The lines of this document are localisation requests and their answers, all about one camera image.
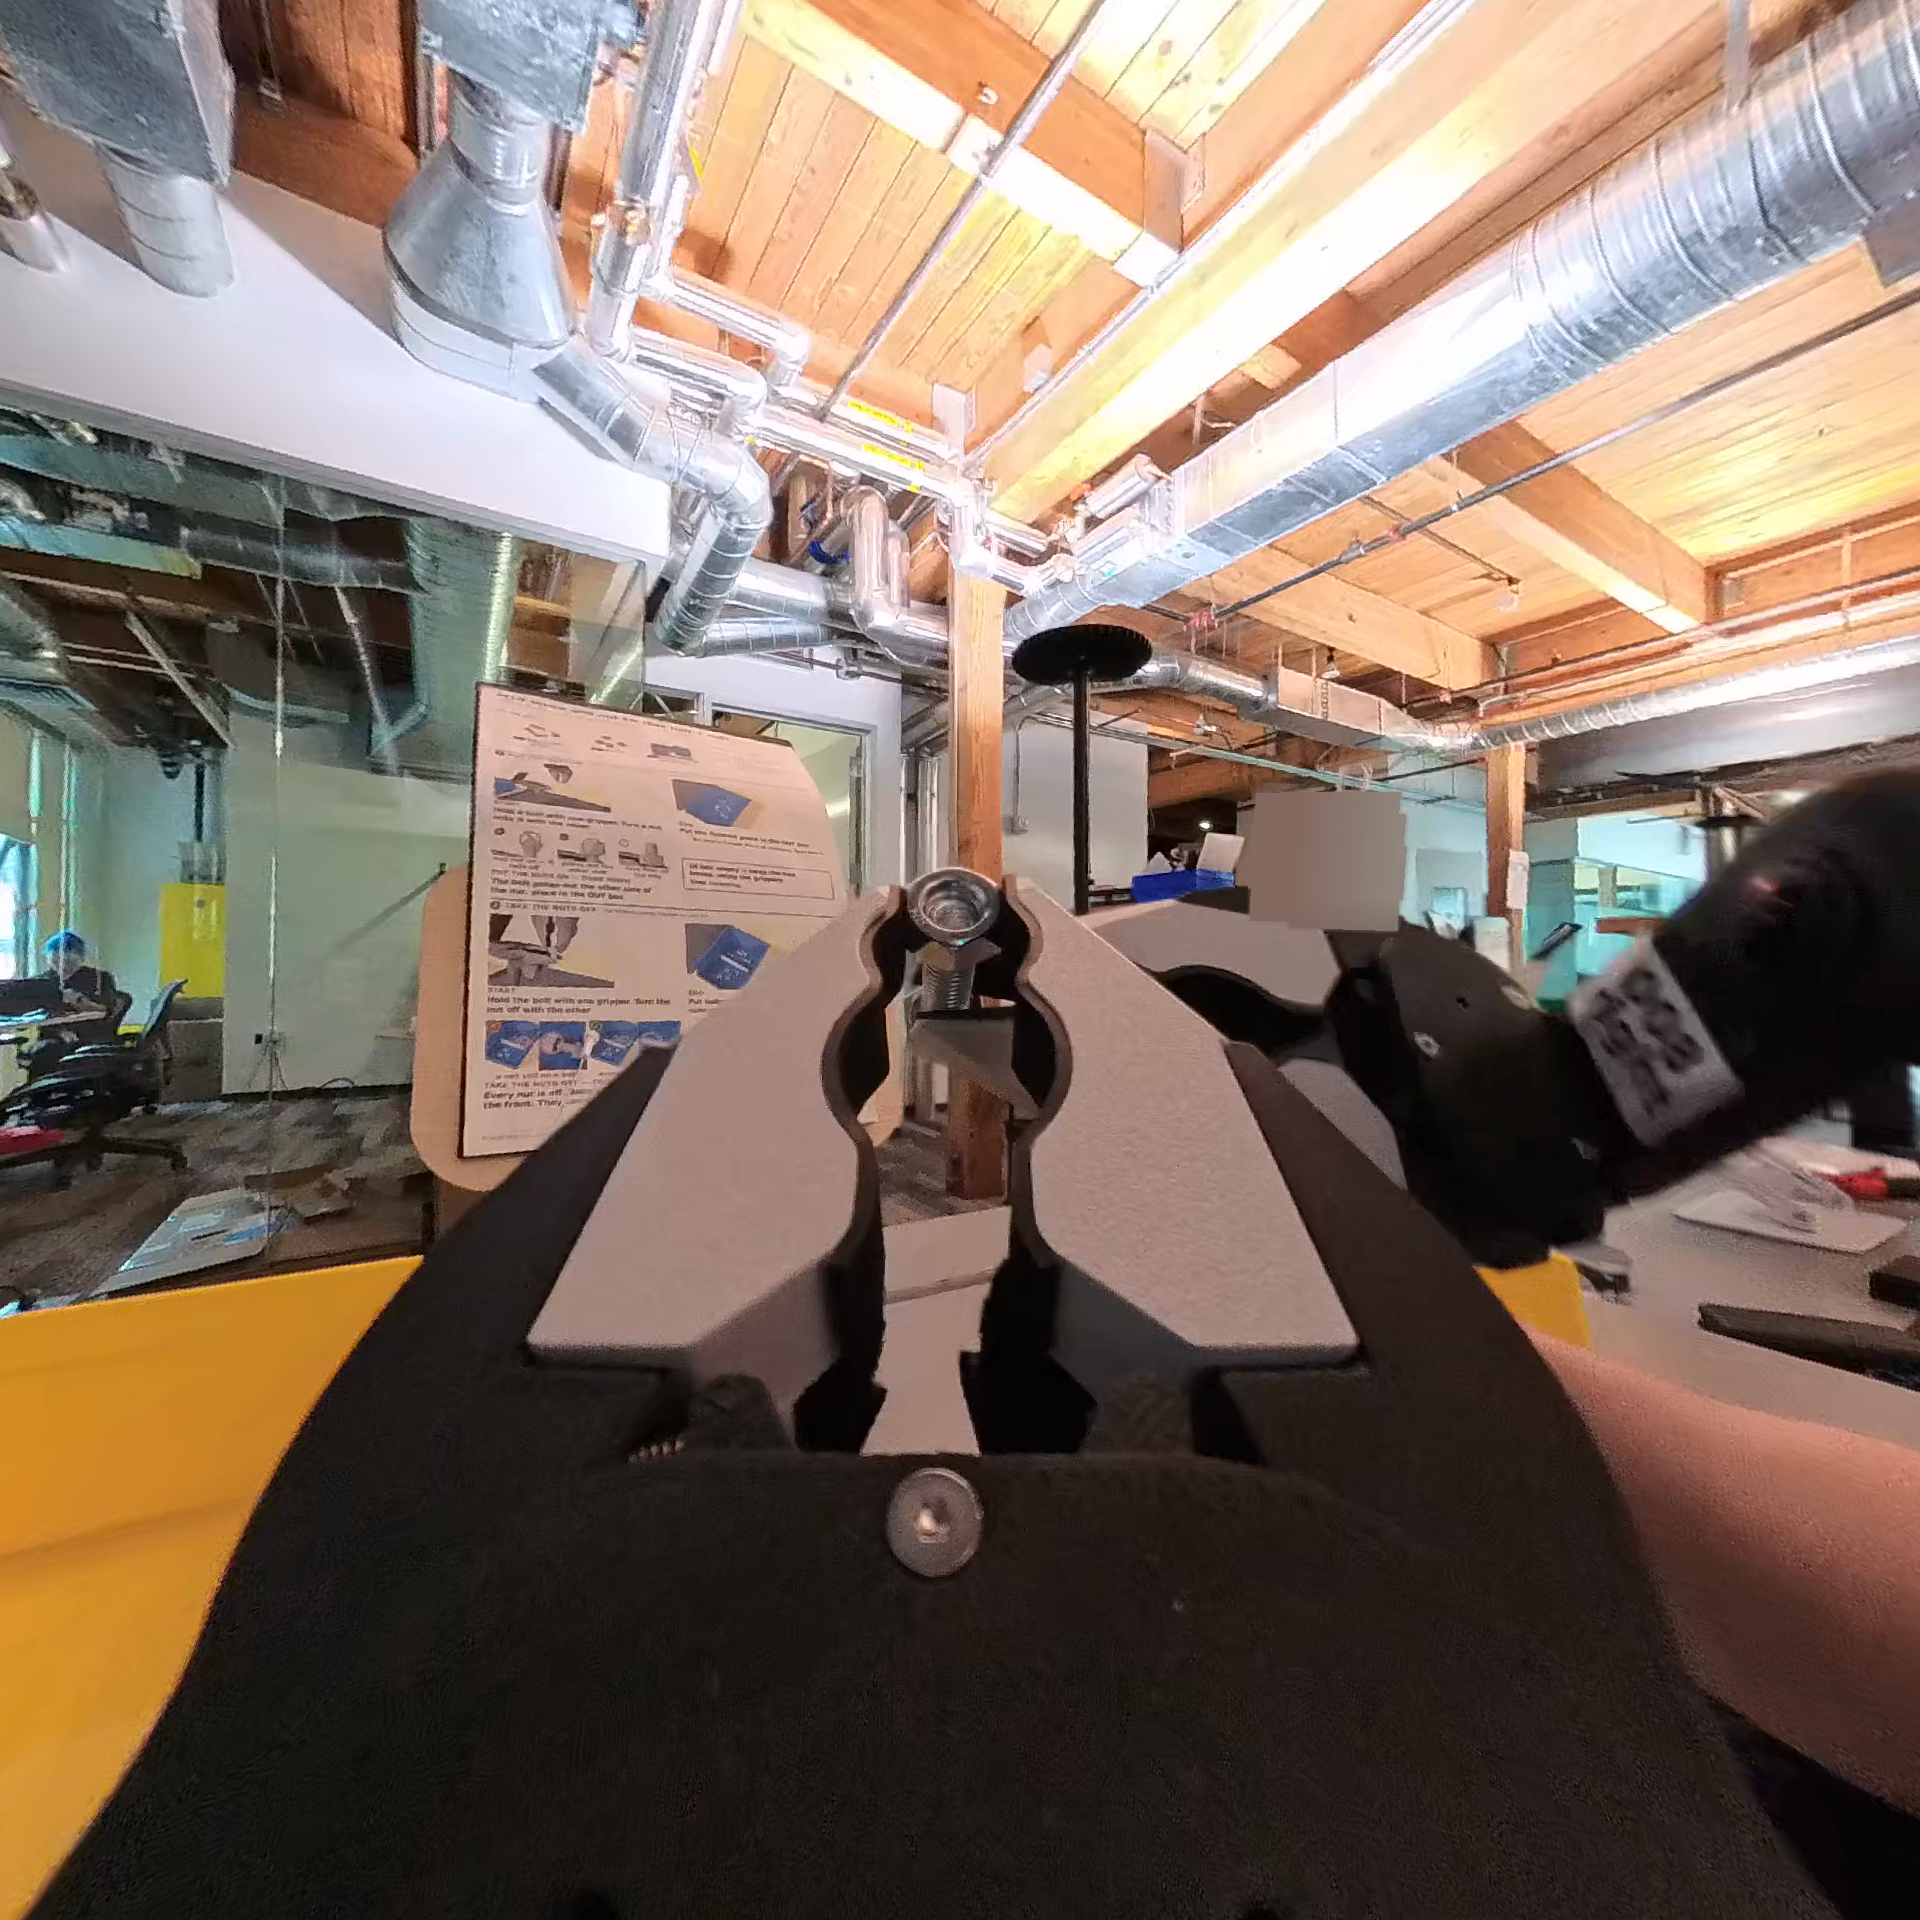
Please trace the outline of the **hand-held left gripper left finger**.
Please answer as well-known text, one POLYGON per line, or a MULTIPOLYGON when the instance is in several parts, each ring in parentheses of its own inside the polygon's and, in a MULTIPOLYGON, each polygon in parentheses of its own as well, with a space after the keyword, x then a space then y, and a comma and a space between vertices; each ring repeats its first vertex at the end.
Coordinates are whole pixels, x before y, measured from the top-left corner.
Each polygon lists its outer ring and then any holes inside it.
POLYGON ((781 954, 679 1044, 551 1287, 531 1354, 673 1385, 745 1376, 804 1449, 877 1423, 881 1176, 904 890, 781 954))

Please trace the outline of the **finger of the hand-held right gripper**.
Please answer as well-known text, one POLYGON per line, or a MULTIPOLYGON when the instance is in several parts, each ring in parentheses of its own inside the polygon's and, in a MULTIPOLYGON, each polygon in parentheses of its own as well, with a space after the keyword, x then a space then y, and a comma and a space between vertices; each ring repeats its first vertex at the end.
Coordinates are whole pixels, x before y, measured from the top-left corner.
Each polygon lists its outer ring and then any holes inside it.
POLYGON ((1408 1190, 1402 1140, 1389 1119, 1360 1089, 1349 1068, 1331 1051, 1274 1051, 1268 1063, 1311 1104, 1372 1162, 1385 1180, 1408 1190))
POLYGON ((1321 928, 1252 920, 1219 902, 1099 907, 1088 928, 1223 1040, 1260 1054, 1332 1054, 1325 1004, 1340 963, 1321 928))

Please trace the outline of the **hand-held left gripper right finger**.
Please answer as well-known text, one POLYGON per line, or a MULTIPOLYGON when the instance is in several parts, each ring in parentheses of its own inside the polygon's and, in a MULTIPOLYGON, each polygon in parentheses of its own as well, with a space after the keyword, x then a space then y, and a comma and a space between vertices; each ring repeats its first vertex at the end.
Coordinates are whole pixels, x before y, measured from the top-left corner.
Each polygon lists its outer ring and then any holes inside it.
POLYGON ((1132 959, 1008 878, 1008 1252, 963 1356, 986 1454, 1081 1449, 1145 1378, 1179 1404, 1223 1376, 1323 1372, 1360 1338, 1229 1044, 1132 959))

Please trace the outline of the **yellow plastic bin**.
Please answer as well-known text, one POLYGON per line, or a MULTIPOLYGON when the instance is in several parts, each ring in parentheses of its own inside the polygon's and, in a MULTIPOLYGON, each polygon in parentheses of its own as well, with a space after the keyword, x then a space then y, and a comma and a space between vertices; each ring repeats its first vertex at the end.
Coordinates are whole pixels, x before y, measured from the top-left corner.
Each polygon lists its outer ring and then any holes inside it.
POLYGON ((5 1321, 3 1916, 121 1783, 287 1449, 416 1267, 5 1321))
POLYGON ((1551 1252, 1533 1264, 1477 1264, 1481 1283, 1528 1334, 1557 1340, 1573 1348, 1593 1346, 1577 1264, 1564 1252, 1551 1252))

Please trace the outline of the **steel hex nut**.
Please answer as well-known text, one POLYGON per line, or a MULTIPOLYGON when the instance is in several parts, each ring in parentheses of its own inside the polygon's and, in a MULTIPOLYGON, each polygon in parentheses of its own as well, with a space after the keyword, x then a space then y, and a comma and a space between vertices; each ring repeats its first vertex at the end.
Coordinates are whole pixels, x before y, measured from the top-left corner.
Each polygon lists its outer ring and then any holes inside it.
POLYGON ((904 913, 923 944, 961 955, 997 928, 1002 888, 961 866, 925 871, 906 888, 904 913))

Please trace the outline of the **person's right forearm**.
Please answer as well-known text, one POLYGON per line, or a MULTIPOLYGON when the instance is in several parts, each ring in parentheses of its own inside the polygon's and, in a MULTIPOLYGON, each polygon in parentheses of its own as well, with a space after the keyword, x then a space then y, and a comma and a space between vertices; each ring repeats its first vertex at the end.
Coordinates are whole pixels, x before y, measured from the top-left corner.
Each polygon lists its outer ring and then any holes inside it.
POLYGON ((1529 1340, 1623 1496, 1693 1681, 1915 1816, 1915 1454, 1529 1340))

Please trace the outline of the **black round-top pole stand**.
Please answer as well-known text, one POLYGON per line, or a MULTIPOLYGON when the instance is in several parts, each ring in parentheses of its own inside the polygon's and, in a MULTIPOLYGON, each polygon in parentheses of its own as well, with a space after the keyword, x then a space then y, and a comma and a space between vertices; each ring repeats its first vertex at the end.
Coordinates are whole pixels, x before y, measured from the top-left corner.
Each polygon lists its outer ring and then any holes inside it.
POLYGON ((1093 895, 1091 848, 1091 691, 1096 684, 1130 682, 1154 655, 1139 631, 1114 622, 1069 625, 1019 640, 1013 672, 1031 689, 1065 689, 1073 695, 1073 913, 1083 920, 1093 895))

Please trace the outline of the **wooden support column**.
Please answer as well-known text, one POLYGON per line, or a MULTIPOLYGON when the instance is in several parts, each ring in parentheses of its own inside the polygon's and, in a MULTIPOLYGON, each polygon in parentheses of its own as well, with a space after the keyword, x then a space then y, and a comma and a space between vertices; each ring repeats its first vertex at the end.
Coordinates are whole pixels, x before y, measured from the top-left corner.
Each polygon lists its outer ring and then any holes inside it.
MULTIPOLYGON (((952 859, 971 873, 1002 875, 1002 712, 1007 591, 948 570, 948 816, 952 859)), ((997 1206, 1007 1183, 1008 1110, 979 1082, 948 1079, 947 1190, 997 1206)))

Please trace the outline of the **black flat device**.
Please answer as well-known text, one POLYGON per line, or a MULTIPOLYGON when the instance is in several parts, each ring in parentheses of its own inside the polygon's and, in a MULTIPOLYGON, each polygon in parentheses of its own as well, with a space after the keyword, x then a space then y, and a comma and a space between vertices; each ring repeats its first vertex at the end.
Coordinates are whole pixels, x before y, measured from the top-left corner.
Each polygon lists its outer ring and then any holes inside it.
POLYGON ((1844 1374, 1917 1387, 1917 1334, 1848 1316, 1777 1312, 1731 1304, 1704 1304, 1700 1330, 1731 1338, 1768 1354, 1828 1366, 1844 1374))

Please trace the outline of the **flattened cardboard boxes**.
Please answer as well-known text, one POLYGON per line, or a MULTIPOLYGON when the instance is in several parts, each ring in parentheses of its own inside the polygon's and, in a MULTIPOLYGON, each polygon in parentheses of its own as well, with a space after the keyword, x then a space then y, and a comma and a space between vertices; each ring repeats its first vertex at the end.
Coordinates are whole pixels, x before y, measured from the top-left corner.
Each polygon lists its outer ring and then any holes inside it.
POLYGON ((90 1298, 408 1257, 420 1252, 425 1227, 428 1206, 410 1192, 323 1195, 308 1211, 290 1193, 202 1193, 180 1203, 90 1298))

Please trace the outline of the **black office chair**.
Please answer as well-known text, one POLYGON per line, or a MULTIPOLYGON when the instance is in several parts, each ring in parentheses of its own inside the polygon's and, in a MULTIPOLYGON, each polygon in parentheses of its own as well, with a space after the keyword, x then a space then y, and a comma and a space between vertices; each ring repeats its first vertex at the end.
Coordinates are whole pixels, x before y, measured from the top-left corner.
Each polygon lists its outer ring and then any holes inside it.
POLYGON ((172 1066, 170 1022, 186 988, 170 980, 152 1004, 148 1022, 133 1039, 66 1051, 45 1073, 5 1098, 3 1169, 49 1166, 55 1190, 108 1159, 161 1162, 187 1172, 178 1144, 116 1137, 113 1127, 137 1113, 157 1113, 172 1066))

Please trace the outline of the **foil-wrapped air duct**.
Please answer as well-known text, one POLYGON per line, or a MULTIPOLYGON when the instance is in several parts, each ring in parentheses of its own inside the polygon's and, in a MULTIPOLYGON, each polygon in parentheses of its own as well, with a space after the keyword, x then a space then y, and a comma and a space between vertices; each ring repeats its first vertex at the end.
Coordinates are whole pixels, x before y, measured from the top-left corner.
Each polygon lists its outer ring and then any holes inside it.
POLYGON ((1915 150, 1915 4, 1853 4, 1194 455, 1007 639, 1185 591, 1818 265, 1913 199, 1915 150))

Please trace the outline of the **yellow wall banner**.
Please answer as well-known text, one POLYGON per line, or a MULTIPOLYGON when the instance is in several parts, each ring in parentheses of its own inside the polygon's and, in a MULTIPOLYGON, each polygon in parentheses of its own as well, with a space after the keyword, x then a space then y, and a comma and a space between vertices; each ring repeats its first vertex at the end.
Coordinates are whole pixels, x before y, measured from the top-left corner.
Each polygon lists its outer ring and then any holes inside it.
POLYGON ((170 881, 157 890, 155 984, 178 985, 191 1001, 226 994, 226 888, 212 881, 170 881))

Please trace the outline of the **silver round air duct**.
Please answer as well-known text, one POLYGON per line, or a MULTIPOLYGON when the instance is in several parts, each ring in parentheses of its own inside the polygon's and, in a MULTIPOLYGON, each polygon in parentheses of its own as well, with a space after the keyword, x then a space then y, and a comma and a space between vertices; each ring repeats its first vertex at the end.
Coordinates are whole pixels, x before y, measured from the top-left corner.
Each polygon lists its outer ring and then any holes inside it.
POLYGON ((689 124, 737 4, 420 4, 447 72, 447 129, 384 225, 403 347, 479 388, 527 400, 591 450, 667 490, 674 551, 639 564, 639 630, 594 697, 648 657, 752 657, 840 646, 889 666, 948 666, 947 618, 906 593, 906 536, 884 490, 948 471, 912 465, 900 427, 857 430, 807 383, 812 338, 775 310, 674 265, 692 192, 689 124), (639 94, 579 306, 546 182, 563 130, 585 129, 617 54, 639 94))

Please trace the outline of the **short silver spiral duct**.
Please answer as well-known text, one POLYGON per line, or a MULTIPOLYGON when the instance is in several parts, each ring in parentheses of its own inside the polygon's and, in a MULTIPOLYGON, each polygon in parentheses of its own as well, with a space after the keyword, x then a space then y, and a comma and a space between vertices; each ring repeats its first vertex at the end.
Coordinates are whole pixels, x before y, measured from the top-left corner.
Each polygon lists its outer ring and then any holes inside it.
POLYGON ((236 90, 217 4, 5 2, 3 44, 28 108, 93 150, 135 263, 180 297, 231 287, 236 90))

